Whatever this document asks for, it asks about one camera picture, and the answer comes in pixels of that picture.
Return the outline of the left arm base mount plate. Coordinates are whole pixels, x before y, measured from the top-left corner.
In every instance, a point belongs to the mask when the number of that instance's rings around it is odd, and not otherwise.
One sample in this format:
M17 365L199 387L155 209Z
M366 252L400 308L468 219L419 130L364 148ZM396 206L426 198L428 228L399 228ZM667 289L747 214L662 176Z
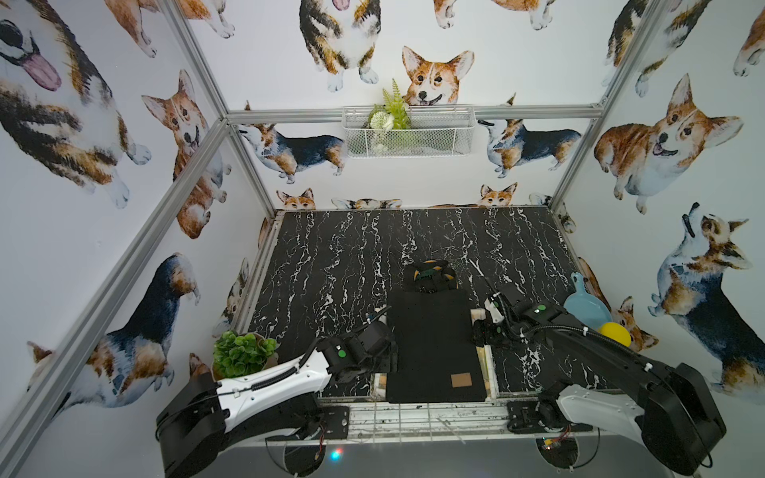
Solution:
M349 436L351 409L348 406L325 406L320 409L312 439L345 440Z

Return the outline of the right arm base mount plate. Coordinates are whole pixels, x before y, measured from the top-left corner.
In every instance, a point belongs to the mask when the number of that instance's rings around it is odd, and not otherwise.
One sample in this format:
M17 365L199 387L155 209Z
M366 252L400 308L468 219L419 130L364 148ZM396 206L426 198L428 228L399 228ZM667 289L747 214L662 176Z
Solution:
M590 432L591 425L574 423L565 416L554 402L548 400L511 400L507 402L507 429L515 434L561 434L569 432Z

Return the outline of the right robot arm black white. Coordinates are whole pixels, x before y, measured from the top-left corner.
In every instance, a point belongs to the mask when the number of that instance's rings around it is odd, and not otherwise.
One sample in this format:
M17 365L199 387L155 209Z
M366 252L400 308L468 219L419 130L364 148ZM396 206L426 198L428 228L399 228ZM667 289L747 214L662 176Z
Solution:
M571 380L554 382L536 396L541 426L583 424L619 434L681 476L713 466L713 449L727 428L695 368L649 360L547 301L512 302L495 292L483 308L501 344L538 344L561 352L613 387L600 392Z

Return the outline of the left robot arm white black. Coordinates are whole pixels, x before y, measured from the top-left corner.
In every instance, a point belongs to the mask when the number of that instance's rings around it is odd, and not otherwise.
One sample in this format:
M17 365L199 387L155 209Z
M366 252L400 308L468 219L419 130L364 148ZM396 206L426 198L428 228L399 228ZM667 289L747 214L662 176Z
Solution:
M397 365L394 334L374 319L354 332L316 338L304 355L263 372L225 380L209 372L195 376L157 417L165 476L195 476L245 440L345 439L349 408L321 406L320 394Z

